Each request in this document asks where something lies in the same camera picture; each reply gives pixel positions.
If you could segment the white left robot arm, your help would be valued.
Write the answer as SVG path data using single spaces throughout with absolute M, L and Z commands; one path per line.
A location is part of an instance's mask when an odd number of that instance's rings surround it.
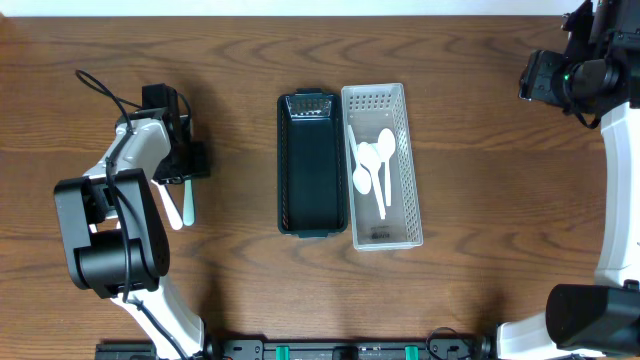
M 123 121 L 103 157 L 82 176 L 54 188 L 68 271 L 126 311 L 152 340 L 155 359 L 212 359 L 205 322 L 168 275 L 168 236 L 151 193 L 158 188 L 173 228 L 183 225 L 155 174 L 178 146 L 174 131 L 152 116 Z

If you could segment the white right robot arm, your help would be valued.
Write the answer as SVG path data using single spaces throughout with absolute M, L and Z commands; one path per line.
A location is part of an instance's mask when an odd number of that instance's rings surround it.
M 537 50 L 520 98 L 593 116 L 606 155 L 605 231 L 594 282 L 559 284 L 543 312 L 498 326 L 500 359 L 615 357 L 639 353 L 639 60 L 629 50 Z

